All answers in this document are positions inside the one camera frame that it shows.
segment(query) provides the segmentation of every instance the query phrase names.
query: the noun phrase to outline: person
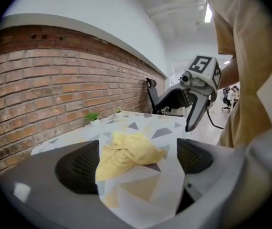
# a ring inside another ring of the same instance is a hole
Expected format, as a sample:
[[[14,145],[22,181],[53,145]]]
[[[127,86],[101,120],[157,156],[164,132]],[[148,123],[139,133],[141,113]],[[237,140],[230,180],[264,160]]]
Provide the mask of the person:
[[[237,147],[271,128],[257,91],[272,73],[272,17],[260,0],[208,0],[218,53],[232,55],[220,89],[240,81],[240,99],[218,144]]]

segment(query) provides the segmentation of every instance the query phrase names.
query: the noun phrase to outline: ceiling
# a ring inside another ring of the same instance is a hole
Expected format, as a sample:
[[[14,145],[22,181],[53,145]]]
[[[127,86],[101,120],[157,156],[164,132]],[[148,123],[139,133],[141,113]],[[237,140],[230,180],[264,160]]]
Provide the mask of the ceiling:
[[[165,44],[194,33],[214,33],[212,23],[204,23],[207,0],[139,0],[156,24]]]

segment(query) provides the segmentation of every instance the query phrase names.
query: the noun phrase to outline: fluorescent light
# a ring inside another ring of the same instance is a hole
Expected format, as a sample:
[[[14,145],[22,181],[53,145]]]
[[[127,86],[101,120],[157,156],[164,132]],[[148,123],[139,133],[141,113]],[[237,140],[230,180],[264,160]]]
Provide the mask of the fluorescent light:
[[[205,15],[205,23],[210,23],[212,17],[212,12],[210,10],[209,4],[207,3],[207,8],[206,8],[206,15]]]

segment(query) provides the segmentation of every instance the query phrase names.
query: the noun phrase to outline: white wall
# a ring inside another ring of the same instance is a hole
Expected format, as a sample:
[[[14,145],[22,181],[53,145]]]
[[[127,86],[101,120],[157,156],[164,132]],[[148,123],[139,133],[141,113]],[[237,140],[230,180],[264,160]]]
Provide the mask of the white wall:
[[[66,27],[113,43],[169,76],[164,43],[137,0],[15,0],[0,29],[23,24]]]

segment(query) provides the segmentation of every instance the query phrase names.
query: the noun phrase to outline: black chair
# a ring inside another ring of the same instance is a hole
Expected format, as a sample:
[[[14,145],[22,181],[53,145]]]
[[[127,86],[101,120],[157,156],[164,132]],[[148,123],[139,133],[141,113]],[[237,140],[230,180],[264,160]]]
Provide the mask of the black chair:
[[[172,110],[171,107],[168,108],[168,113],[165,113],[161,109],[156,108],[156,103],[159,100],[157,90],[156,90],[156,81],[154,81],[153,79],[150,79],[150,78],[146,78],[146,88],[147,88],[147,92],[149,94],[149,98],[150,98],[150,101],[152,104],[152,109],[153,109],[152,114],[183,117],[183,115],[170,114],[170,112]]]
[[[228,100],[227,97],[223,97],[223,103],[226,104],[226,107],[222,107],[222,111],[224,109],[228,109],[229,112],[230,112],[231,103],[230,103],[230,101]]]

